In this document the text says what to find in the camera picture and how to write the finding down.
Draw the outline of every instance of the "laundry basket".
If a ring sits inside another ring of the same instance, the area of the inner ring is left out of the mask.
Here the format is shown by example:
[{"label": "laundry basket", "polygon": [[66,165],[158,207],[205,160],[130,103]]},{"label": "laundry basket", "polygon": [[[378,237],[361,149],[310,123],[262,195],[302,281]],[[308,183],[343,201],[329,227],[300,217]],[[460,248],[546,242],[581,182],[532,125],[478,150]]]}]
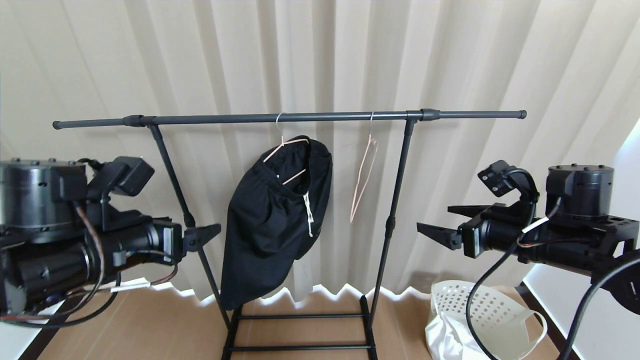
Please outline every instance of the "laundry basket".
[{"label": "laundry basket", "polygon": [[[442,281],[431,287],[431,314],[425,329],[434,360],[486,359],[471,336],[465,318],[468,294],[474,283]],[[533,340],[525,320],[537,315],[542,333]],[[526,309],[497,290],[480,286],[471,304],[471,321],[485,347],[500,360],[524,358],[547,334],[539,312]]]}]

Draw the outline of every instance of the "curtain fold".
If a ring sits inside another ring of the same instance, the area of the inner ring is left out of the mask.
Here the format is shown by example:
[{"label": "curtain fold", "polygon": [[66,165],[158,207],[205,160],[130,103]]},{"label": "curtain fold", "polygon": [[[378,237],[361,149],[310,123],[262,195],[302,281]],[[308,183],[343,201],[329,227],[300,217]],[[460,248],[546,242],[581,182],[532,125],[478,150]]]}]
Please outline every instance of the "curtain fold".
[{"label": "curtain fold", "polygon": [[[429,292],[474,281],[499,256],[465,258],[418,234],[455,227],[449,205],[497,202],[476,173],[504,159],[540,190],[547,167],[612,162],[640,117],[640,2],[584,1],[11,1],[0,0],[0,156],[109,161],[143,156],[155,169],[121,208],[182,215],[151,135],[109,127],[55,131],[53,120],[130,114],[521,110],[525,120],[418,123],[383,285]],[[285,123],[334,157],[321,238],[284,286],[337,293],[374,286],[404,123],[375,122],[380,148],[353,224],[349,210],[369,125]],[[279,142],[274,124],[164,126],[198,225],[224,226],[236,184]],[[500,202],[515,200],[509,194]],[[223,233],[206,246],[220,279]],[[211,294],[198,257],[174,285]],[[510,259],[490,284],[514,285],[529,266]],[[130,277],[155,278],[161,266]]]}]

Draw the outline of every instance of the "light under curtain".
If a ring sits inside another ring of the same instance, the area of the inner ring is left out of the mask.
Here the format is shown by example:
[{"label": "light under curtain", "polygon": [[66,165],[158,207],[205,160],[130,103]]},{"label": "light under curtain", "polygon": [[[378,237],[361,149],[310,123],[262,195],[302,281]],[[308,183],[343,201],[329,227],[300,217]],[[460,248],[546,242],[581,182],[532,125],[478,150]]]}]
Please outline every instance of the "light under curtain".
[{"label": "light under curtain", "polygon": [[[141,129],[55,131],[54,120],[308,111],[519,110],[525,120],[438,120],[415,127],[383,286],[429,292],[475,281],[500,254],[465,258],[418,234],[456,226],[448,205],[494,199],[475,174],[504,159],[544,189],[547,167],[611,164],[640,117],[640,2],[10,1],[0,0],[0,157],[143,156],[156,174],[121,208],[182,216],[153,139]],[[404,122],[375,122],[379,152],[349,223],[366,122],[285,123],[334,156],[332,198],[314,248],[284,286],[368,292],[375,282]],[[274,124],[166,126],[178,178],[200,225],[226,224],[230,197]],[[223,232],[206,248],[216,278]],[[211,294],[195,255],[178,289]],[[489,284],[516,285],[510,259]],[[161,266],[129,277],[156,278]]]}]

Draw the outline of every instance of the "clothes rack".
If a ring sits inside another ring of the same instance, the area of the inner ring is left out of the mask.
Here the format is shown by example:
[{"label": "clothes rack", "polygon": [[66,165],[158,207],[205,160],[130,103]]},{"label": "clothes rack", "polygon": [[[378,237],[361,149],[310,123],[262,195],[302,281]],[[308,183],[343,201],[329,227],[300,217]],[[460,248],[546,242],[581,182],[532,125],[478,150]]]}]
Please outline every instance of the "clothes rack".
[{"label": "clothes rack", "polygon": [[[184,224],[189,229],[197,229],[195,219],[182,193],[180,183],[173,169],[169,153],[164,144],[160,125],[172,124],[237,124],[237,123],[258,123],[258,122],[275,122],[278,114],[251,114],[251,115],[197,115],[197,116],[143,116],[131,115],[122,119],[100,119],[100,120],[78,120],[78,121],[54,121],[53,128],[68,129],[76,127],[102,127],[102,126],[131,126],[131,127],[147,127],[152,133],[173,190],[175,191],[180,208],[184,216]],[[527,112],[520,111],[440,111],[434,109],[408,110],[408,111],[379,111],[373,116],[371,112],[342,112],[342,113],[283,113],[280,115],[279,122],[321,122],[321,121],[349,121],[349,120],[405,120],[404,139],[400,152],[398,170],[396,175],[396,183],[394,193],[391,200],[391,208],[389,216],[385,224],[385,239],[383,242],[382,255],[380,257],[380,265],[378,267],[378,276],[376,278],[376,287],[371,303],[371,310],[365,295],[360,297],[361,312],[359,313],[335,313],[335,314],[311,314],[311,315],[242,315],[242,306],[235,309],[229,318],[227,312],[220,304],[220,292],[218,285],[211,272],[209,261],[202,246],[199,246],[197,252],[200,262],[206,273],[209,285],[213,291],[216,302],[220,309],[222,319],[227,326],[227,340],[222,353],[222,360],[229,360],[234,352],[262,352],[262,351],[299,351],[299,350],[336,350],[336,349],[366,349],[370,360],[377,360],[376,343],[373,336],[373,321],[376,314],[378,299],[380,297],[380,288],[382,278],[387,262],[387,254],[391,237],[396,227],[396,209],[398,199],[400,197],[400,188],[403,182],[404,168],[406,165],[407,155],[409,153],[409,144],[413,134],[413,127],[418,121],[432,121],[437,119],[495,119],[495,118],[513,118],[524,119]],[[286,320],[286,319],[313,319],[313,318],[361,318],[365,334],[365,342],[358,344],[318,344],[318,345],[296,345],[296,346],[247,346],[238,347],[235,344],[238,325],[241,320]]]}]

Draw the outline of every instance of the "brown floor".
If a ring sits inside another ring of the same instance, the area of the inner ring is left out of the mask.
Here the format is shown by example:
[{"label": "brown floor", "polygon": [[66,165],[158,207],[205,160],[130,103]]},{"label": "brown floor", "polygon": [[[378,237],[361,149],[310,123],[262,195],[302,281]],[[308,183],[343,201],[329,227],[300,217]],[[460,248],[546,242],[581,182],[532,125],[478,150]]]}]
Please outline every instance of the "brown floor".
[{"label": "brown floor", "polygon": [[[500,288],[524,302],[513,288]],[[96,300],[87,313],[100,306]],[[336,301],[322,291],[311,293],[299,309],[290,296],[265,306],[261,301],[245,305],[244,314],[358,312],[358,297],[342,291]],[[374,337],[380,359],[429,360],[424,328],[429,301],[411,293],[392,300],[380,297]],[[539,334],[536,320],[529,332]],[[136,290],[118,296],[115,303],[91,322],[60,330],[40,356],[41,360],[67,359],[217,359],[226,336],[216,304],[200,305],[194,297],[182,297],[173,289]],[[237,346],[310,345],[364,341],[362,319],[245,320],[240,323]],[[527,360],[555,359],[558,351],[546,337]],[[236,353],[233,359],[367,359],[366,350]]]}]

